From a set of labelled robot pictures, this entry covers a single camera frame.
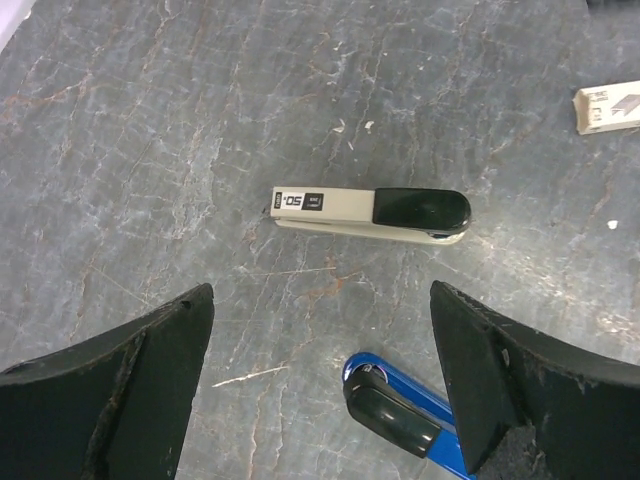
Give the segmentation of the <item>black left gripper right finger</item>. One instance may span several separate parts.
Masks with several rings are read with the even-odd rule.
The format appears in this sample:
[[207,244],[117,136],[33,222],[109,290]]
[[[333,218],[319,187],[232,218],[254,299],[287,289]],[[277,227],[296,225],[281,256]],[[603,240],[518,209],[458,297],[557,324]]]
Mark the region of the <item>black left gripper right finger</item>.
[[510,319],[442,281],[431,319],[467,471],[636,479],[639,368]]

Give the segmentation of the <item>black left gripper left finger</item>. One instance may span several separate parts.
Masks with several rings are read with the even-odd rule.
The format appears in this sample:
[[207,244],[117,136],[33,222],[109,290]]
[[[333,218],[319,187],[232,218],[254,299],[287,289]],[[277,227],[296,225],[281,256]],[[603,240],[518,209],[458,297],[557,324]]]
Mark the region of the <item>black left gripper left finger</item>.
[[214,313],[204,283],[2,371],[2,478],[174,478]]

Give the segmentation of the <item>beige and black stapler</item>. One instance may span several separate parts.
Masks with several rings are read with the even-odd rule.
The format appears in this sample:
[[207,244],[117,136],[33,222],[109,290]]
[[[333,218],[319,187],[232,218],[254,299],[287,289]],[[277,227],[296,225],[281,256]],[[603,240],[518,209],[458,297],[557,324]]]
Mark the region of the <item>beige and black stapler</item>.
[[424,245],[451,245],[469,228],[472,210],[454,190],[275,187],[270,216],[284,228]]

